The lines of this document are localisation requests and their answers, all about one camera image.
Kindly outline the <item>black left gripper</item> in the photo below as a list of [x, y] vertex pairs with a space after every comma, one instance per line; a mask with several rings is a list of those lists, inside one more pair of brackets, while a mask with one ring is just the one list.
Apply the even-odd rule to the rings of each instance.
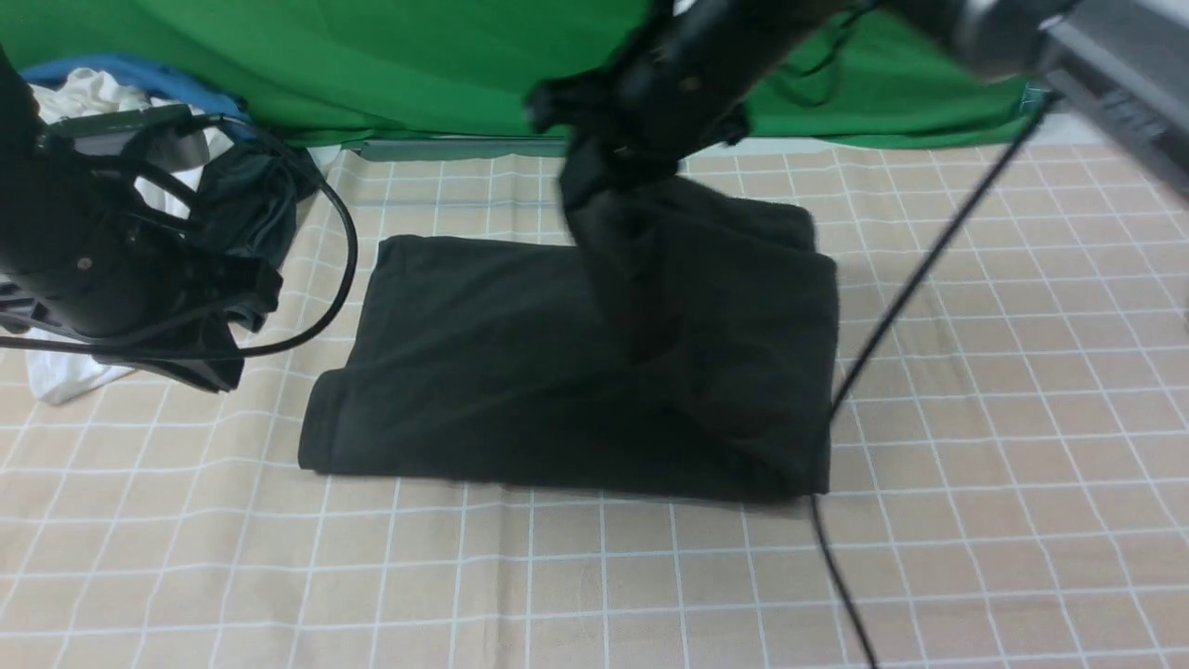
[[272, 313], [279, 271], [213, 253], [144, 202], [207, 152], [191, 139], [19, 139], [4, 144], [4, 346], [50, 332], [99, 361], [231, 391], [243, 351], [229, 310]]

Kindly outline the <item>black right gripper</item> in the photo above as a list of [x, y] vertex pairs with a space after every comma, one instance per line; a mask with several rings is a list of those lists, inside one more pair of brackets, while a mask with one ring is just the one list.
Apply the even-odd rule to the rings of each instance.
[[524, 101], [530, 130], [568, 130], [559, 175], [564, 212], [672, 177], [688, 156], [749, 135], [747, 68], [713, 62], [744, 42], [747, 23], [743, 1], [698, 1], [680, 14], [654, 1], [602, 65], [531, 88]]

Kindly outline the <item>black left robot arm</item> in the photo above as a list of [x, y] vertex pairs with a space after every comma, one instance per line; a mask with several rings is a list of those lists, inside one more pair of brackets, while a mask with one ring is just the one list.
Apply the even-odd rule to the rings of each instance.
[[184, 106], [48, 125], [4, 62], [4, 347], [238, 389], [227, 313], [271, 313], [281, 276], [194, 242], [203, 207], [174, 173], [208, 160], [208, 126]]

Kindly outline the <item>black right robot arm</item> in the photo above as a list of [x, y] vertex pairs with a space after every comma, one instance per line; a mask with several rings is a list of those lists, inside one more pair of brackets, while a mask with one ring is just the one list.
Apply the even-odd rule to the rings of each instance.
[[743, 103], [835, 18], [895, 13], [980, 81], [1032, 78], [1185, 198], [1185, 25], [1143, 1], [654, 1], [608, 62], [540, 81], [531, 131], [570, 128], [571, 203], [674, 173], [749, 132]]

